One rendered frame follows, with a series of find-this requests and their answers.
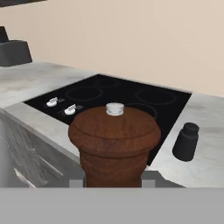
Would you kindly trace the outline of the dark grey toaster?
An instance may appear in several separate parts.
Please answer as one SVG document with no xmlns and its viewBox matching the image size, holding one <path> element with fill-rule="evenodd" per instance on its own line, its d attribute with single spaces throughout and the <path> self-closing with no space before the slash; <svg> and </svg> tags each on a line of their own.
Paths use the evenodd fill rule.
<svg viewBox="0 0 224 224">
<path fill-rule="evenodd" d="M 0 26 L 0 67 L 13 67 L 32 63 L 28 43 L 9 40 L 4 26 Z"/>
</svg>

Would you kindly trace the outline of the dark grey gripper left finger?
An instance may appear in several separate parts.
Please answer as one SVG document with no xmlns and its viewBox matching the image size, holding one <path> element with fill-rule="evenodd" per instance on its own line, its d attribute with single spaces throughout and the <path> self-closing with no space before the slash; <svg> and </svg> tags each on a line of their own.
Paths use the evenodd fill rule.
<svg viewBox="0 0 224 224">
<path fill-rule="evenodd" d="M 63 175 L 66 185 L 72 188 L 83 188 L 85 186 L 85 172 L 81 169 L 73 169 Z"/>
</svg>

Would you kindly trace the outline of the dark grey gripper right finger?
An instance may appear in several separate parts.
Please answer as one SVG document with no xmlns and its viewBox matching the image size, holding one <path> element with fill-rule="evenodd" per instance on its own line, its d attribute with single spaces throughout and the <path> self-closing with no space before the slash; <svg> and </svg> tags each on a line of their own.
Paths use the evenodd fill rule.
<svg viewBox="0 0 224 224">
<path fill-rule="evenodd" d="M 159 171 L 144 171 L 141 175 L 142 188 L 182 188 L 182 185 L 165 179 Z"/>
</svg>

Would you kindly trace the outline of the grey wood cabinet front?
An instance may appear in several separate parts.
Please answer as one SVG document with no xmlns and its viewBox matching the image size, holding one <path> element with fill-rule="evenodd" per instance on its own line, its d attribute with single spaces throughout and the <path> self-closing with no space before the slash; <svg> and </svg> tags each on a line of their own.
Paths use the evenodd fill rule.
<svg viewBox="0 0 224 224">
<path fill-rule="evenodd" d="M 81 168 L 68 126 L 26 106 L 1 108 L 0 117 L 16 173 L 35 188 L 67 186 L 63 175 Z"/>
</svg>

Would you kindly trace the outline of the white hob knob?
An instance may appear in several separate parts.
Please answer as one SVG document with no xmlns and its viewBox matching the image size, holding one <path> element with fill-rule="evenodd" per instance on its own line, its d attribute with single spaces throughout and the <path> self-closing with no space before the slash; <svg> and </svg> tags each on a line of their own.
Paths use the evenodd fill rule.
<svg viewBox="0 0 224 224">
<path fill-rule="evenodd" d="M 58 103 L 58 98 L 57 97 L 54 97 L 52 98 L 51 100 L 49 100 L 47 103 L 46 103 L 46 106 L 47 107 L 54 107 L 56 106 Z"/>
<path fill-rule="evenodd" d="M 74 105 L 72 105 L 72 106 L 66 108 L 66 109 L 64 110 L 64 113 L 65 113 L 67 116 L 70 116 L 70 115 L 73 115 L 73 114 L 75 113 L 75 110 L 76 110 L 76 105 L 74 104 Z"/>
</svg>

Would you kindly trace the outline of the brown wooden pepper mill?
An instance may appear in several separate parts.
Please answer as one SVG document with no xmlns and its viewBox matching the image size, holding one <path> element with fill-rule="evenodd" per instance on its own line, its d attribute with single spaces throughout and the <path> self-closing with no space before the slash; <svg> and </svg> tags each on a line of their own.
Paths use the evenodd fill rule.
<svg viewBox="0 0 224 224">
<path fill-rule="evenodd" d="M 68 129 L 80 153 L 88 187 L 139 187 L 161 130 L 142 110 L 126 107 L 109 115 L 104 106 L 79 113 Z"/>
</svg>

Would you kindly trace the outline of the black condiment shaker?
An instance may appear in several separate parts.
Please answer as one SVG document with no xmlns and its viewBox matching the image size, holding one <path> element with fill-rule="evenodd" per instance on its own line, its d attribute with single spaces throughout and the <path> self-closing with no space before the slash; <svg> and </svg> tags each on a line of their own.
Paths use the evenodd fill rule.
<svg viewBox="0 0 224 224">
<path fill-rule="evenodd" d="M 172 148 L 172 154 L 178 160 L 189 162 L 193 159 L 200 127 L 193 122 L 186 122 L 178 133 L 176 142 Z"/>
</svg>

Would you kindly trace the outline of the black glass hob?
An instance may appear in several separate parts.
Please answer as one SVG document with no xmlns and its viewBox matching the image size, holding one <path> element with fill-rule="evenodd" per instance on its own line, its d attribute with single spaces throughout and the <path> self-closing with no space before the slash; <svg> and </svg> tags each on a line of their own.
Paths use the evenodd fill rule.
<svg viewBox="0 0 224 224">
<path fill-rule="evenodd" d="M 190 92 L 184 90 L 96 74 L 41 94 L 25 103 L 64 124 L 70 124 L 74 116 L 66 115 L 64 110 L 74 104 L 76 105 L 75 113 L 79 114 L 110 102 L 119 102 L 150 114 L 161 129 L 161 139 L 165 140 L 191 95 Z M 47 107 L 46 103 L 54 97 L 58 98 L 57 105 Z"/>
</svg>

